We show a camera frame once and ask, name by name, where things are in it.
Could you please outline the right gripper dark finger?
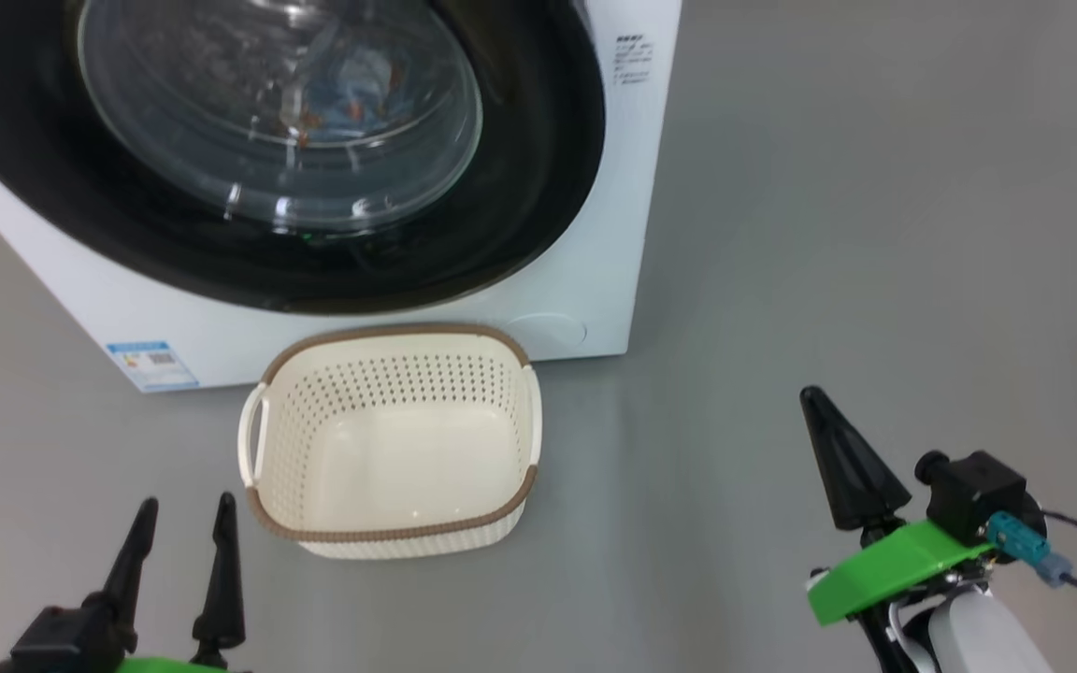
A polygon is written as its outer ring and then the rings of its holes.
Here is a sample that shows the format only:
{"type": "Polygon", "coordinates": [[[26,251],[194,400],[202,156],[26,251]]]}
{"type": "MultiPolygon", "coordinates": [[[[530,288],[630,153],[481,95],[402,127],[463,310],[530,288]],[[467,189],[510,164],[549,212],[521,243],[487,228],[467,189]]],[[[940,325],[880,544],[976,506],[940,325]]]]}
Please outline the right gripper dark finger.
{"type": "Polygon", "coordinates": [[[903,525],[897,511],[912,495],[825,389],[805,387],[800,407],[834,527],[867,532],[903,525]]]}

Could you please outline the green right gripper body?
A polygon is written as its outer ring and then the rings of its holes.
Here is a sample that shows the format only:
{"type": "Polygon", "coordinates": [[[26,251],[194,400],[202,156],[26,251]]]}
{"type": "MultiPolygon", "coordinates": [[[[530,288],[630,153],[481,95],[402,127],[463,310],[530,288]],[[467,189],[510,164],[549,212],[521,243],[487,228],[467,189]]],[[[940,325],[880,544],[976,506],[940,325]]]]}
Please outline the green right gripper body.
{"type": "Polygon", "coordinates": [[[808,602],[820,625],[847,621],[994,550],[984,539],[962,544],[931,520],[909,523],[809,580],[808,602]]]}

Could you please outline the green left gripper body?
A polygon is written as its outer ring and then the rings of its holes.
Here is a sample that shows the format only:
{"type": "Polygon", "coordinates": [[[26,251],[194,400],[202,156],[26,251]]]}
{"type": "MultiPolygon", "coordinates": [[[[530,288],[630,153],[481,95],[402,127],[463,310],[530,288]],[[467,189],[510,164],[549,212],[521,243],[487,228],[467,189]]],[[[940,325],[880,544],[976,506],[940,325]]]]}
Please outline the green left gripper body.
{"type": "Polygon", "coordinates": [[[171,659],[165,656],[125,657],[114,673],[230,673],[225,660],[171,659]]]}

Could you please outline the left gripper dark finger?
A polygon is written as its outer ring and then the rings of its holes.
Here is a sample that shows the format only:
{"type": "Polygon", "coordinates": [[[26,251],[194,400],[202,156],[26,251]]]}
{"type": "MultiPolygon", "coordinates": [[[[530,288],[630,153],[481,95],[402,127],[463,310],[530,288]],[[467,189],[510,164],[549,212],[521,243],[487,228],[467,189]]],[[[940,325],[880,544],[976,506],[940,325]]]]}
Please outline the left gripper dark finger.
{"type": "Polygon", "coordinates": [[[146,557],[152,550],[158,516],[158,499],[146,497],[134,516],[132,525],[116,555],[114,566],[108,572],[101,593],[111,609],[114,609],[114,622],[118,627],[134,626],[138,587],[146,557]]]}
{"type": "Polygon", "coordinates": [[[219,497],[212,541],[215,553],[204,608],[192,629],[197,649],[191,662],[200,667],[226,667],[223,651],[242,646],[247,639],[237,502],[230,493],[219,497]]]}

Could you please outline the black round glass washer door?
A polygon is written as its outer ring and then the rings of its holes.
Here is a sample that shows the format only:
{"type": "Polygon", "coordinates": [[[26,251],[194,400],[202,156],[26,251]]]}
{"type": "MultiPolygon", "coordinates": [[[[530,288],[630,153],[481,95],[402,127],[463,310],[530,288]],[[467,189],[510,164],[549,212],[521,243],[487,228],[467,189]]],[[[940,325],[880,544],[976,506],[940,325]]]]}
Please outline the black round glass washer door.
{"type": "Polygon", "coordinates": [[[416,309],[520,271],[593,187],[604,85],[577,0],[0,0],[0,235],[296,314],[416,309]],[[282,122],[303,64],[401,67],[412,115],[341,145],[282,122]]]}

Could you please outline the blue printed garment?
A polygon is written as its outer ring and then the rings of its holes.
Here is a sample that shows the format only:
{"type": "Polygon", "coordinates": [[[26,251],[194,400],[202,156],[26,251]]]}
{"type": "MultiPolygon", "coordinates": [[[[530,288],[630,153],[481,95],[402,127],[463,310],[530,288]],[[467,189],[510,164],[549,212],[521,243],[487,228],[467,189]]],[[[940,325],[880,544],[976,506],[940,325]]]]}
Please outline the blue printed garment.
{"type": "Polygon", "coordinates": [[[320,145],[390,134],[411,115],[400,64],[370,47],[330,50],[303,64],[282,98],[282,122],[320,145]]]}

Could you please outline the white front-load washing machine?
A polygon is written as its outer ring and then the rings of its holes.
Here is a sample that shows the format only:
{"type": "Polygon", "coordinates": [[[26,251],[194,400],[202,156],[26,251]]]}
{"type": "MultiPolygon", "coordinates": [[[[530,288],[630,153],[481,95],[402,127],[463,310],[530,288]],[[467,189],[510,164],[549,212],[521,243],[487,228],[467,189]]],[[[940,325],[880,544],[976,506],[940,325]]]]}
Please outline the white front-load washing machine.
{"type": "Polygon", "coordinates": [[[71,272],[59,274],[57,286],[51,288],[47,274],[36,274],[30,261],[22,260],[107,357],[107,343],[166,341],[198,379],[197,388],[255,382],[274,357],[316,334],[415,323],[467,323],[505,332],[509,320],[534,312],[572,316],[587,327],[579,349],[535,361],[619,356],[628,348],[637,304],[682,0],[577,3],[590,27],[604,85],[601,162],[593,187],[567,232],[536,260],[495,284],[416,309],[296,314],[142,288],[132,279],[106,278],[99,271],[90,274],[87,289],[73,289],[71,272]],[[644,34],[655,43],[653,76],[646,82],[612,84],[614,41],[624,34],[644,34]]]}

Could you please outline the cream perforated laundry basket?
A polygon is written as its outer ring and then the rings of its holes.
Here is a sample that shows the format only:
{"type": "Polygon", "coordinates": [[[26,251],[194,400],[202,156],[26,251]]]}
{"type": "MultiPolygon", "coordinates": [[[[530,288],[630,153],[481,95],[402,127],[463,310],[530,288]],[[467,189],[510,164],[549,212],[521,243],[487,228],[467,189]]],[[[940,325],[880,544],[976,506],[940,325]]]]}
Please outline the cream perforated laundry basket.
{"type": "Polygon", "coordinates": [[[244,401],[237,463],[275,537],[342,561],[476,550],[520,522],[538,476],[538,376],[487,325],[318,334],[244,401]]]}

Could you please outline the blue energy label sticker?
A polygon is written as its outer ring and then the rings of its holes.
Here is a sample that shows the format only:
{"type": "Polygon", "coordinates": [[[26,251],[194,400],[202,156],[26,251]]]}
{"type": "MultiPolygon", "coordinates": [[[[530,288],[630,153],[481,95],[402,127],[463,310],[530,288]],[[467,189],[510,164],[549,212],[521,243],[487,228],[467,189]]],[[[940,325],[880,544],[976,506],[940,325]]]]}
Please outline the blue energy label sticker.
{"type": "Polygon", "coordinates": [[[198,379],[166,341],[111,342],[104,349],[141,392],[174,392],[198,387],[198,379]]]}

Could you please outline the round white filter cover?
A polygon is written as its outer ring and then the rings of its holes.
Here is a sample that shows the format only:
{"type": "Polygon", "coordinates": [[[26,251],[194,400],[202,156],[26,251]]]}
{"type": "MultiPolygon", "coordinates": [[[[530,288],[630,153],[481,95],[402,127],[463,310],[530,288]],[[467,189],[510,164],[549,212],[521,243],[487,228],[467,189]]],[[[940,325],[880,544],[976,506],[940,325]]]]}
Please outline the round white filter cover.
{"type": "Polygon", "coordinates": [[[564,357],[565,352],[579,349],[587,336],[581,320],[559,312],[521,316],[509,320],[504,331],[533,359],[564,357]]]}

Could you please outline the small black text sticker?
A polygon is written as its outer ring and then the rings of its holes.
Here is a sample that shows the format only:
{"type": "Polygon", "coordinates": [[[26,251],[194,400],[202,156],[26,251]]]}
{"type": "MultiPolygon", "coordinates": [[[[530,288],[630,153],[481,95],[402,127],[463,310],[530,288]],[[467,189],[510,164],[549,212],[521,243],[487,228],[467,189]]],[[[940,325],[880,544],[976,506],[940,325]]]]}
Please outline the small black text sticker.
{"type": "Polygon", "coordinates": [[[653,76],[654,42],[644,34],[617,36],[612,50],[612,84],[637,85],[653,76]]]}

